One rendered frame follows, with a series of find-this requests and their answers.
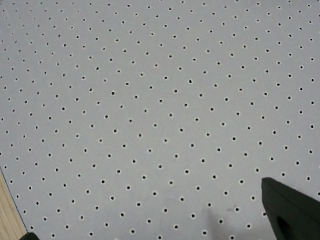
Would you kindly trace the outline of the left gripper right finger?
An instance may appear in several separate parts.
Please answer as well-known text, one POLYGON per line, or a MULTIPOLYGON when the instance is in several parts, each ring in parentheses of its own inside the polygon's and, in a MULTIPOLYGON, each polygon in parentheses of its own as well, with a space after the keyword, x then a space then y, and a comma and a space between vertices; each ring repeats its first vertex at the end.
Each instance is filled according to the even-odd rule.
POLYGON ((261 190, 277 240, 320 240, 320 201, 271 177, 262 178, 261 190))

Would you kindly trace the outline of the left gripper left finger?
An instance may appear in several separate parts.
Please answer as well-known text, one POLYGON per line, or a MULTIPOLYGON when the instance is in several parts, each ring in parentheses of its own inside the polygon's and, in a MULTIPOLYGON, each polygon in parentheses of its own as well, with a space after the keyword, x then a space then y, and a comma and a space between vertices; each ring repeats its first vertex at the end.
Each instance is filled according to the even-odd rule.
POLYGON ((19 240, 40 240, 34 232, 26 233, 19 240))

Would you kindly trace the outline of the grey base plate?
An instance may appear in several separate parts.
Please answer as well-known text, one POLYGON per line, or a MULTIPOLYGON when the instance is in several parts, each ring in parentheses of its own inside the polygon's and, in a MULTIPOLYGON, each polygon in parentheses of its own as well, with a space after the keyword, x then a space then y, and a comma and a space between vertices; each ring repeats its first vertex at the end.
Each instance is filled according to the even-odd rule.
POLYGON ((320 0, 1 0, 0 173, 40 240, 276 240, 320 201, 320 0))

